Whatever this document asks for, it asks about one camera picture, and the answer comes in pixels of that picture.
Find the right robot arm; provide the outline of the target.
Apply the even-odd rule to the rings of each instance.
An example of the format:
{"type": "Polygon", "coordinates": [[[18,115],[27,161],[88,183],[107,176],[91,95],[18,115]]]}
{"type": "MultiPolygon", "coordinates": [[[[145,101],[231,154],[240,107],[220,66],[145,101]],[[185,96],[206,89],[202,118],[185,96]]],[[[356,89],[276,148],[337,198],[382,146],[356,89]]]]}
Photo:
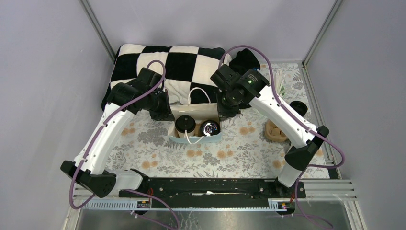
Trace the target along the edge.
{"type": "Polygon", "coordinates": [[[240,75],[228,65],[222,65],[211,77],[219,88],[217,108],[221,118],[240,112],[240,104],[249,104],[266,116],[290,140],[292,148],[285,155],[286,164],[277,177],[275,193],[287,197],[293,184],[306,170],[315,153],[329,134],[325,126],[316,127],[274,94],[270,82],[257,70],[240,75]]]}

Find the white paper bag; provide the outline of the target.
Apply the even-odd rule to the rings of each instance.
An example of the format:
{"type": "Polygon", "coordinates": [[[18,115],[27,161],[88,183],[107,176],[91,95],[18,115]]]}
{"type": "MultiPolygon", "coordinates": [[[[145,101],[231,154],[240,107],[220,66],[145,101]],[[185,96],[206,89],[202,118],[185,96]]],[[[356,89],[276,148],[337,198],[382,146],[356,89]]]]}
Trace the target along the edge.
{"type": "Polygon", "coordinates": [[[186,136],[180,138],[175,129],[175,121],[172,122],[168,129],[168,138],[176,143],[195,145],[199,143],[214,143],[219,142],[222,138],[222,128],[217,112],[217,103],[211,101],[208,94],[202,88],[195,87],[189,92],[187,104],[172,105],[171,111],[175,117],[175,121],[182,115],[190,115],[196,121],[196,129],[193,137],[186,136]],[[191,95],[194,91],[201,91],[207,98],[206,103],[191,103],[191,95]],[[204,137],[201,135],[199,129],[201,123],[206,120],[214,120],[220,124],[221,132],[218,135],[211,137],[204,137]]]}

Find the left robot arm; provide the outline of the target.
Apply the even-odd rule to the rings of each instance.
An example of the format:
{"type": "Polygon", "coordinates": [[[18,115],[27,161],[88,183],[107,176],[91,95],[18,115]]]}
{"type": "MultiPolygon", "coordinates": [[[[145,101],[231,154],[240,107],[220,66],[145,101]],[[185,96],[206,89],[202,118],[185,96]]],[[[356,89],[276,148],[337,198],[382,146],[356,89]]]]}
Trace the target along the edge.
{"type": "Polygon", "coordinates": [[[135,79],[114,85],[98,128],[74,160],[63,161],[61,171],[99,198],[124,189],[137,197],[146,195],[149,185],[139,172],[107,170],[106,164],[124,128],[139,111],[148,111],[155,121],[172,117],[163,81],[164,75],[142,68],[135,79]]]}

